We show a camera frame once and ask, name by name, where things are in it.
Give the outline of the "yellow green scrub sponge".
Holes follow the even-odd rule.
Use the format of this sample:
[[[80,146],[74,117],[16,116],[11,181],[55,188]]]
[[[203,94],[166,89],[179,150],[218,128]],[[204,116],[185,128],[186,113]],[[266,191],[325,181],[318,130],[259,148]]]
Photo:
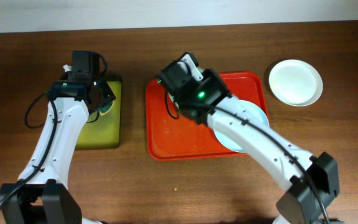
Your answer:
[[[114,102],[111,101],[111,102],[109,102],[107,105],[105,105],[104,107],[100,108],[100,109],[99,109],[99,114],[100,114],[101,116],[104,116],[104,115],[106,115],[107,113],[109,113],[109,112],[111,111],[111,109],[112,109],[113,104],[114,104]]]

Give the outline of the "white plate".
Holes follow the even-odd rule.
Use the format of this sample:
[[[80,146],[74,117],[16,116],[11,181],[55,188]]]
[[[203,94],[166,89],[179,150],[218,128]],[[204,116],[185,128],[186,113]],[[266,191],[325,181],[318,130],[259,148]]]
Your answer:
[[[268,84],[273,95],[290,106],[309,106],[323,93],[323,80],[312,65],[296,59],[282,60],[269,72]]]

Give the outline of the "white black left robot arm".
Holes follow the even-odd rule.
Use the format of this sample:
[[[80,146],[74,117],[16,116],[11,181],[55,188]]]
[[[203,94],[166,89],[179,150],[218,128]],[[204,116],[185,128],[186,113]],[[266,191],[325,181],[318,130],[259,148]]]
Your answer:
[[[115,100],[105,80],[58,80],[44,94],[48,115],[35,151],[15,184],[0,188],[6,223],[90,223],[68,191],[78,137],[90,114]]]

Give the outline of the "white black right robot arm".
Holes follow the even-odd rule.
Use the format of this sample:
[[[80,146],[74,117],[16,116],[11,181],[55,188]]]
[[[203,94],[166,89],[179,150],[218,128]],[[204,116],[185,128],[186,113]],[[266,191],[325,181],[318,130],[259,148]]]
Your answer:
[[[334,223],[327,207],[340,192],[337,161],[327,152],[315,156],[264,125],[217,72],[198,66],[195,56],[184,52],[159,71],[159,82],[184,117],[245,149],[284,190],[274,222]]]

